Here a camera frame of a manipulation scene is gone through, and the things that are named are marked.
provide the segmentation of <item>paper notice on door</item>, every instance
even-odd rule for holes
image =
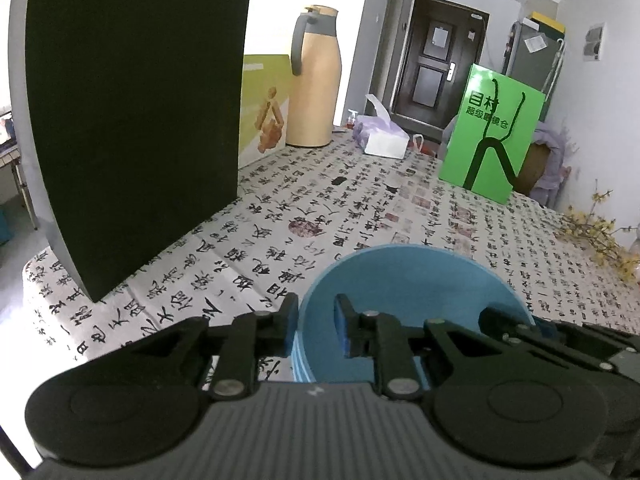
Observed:
[[[440,48],[444,48],[447,44],[447,38],[449,37],[449,31],[446,28],[436,27],[433,31],[433,39],[431,43]]]
[[[527,49],[530,53],[537,52],[546,48],[546,41],[544,36],[534,36],[528,40],[524,40],[524,44],[527,45]]]

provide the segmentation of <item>sticker on refrigerator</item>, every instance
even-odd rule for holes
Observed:
[[[527,45],[527,49],[530,53],[537,52],[546,48],[546,41],[544,36],[538,35],[533,38],[529,38],[528,40],[524,40],[524,44]]]

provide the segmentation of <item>table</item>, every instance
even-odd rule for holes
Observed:
[[[37,229],[38,223],[36,220],[36,213],[33,210],[31,195],[29,194],[27,184],[20,173],[20,149],[18,149],[17,144],[0,152],[0,168],[4,168],[5,166],[11,166],[11,173],[14,176],[15,187],[18,190],[18,193],[22,196],[24,206],[27,208],[33,228]]]
[[[82,362],[187,317],[227,324],[277,309],[287,292],[302,298],[353,251],[413,243],[478,261],[535,316],[639,333],[638,287],[557,240],[555,211],[515,193],[499,205],[440,181],[439,169],[415,152],[404,160],[363,155],[348,134],[325,148],[287,147],[243,168],[235,202],[98,303],[42,251],[24,267],[24,307],[47,344]],[[260,377],[290,380],[289,361],[261,361]]]

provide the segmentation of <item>beige thermos flask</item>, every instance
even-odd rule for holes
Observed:
[[[335,31],[338,11],[316,5],[305,8],[308,12],[300,14],[291,43],[294,78],[287,144],[316,148],[331,142],[342,61]]]

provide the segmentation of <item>cardboard box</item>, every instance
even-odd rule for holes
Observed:
[[[244,56],[239,168],[284,147],[292,78],[286,54]]]

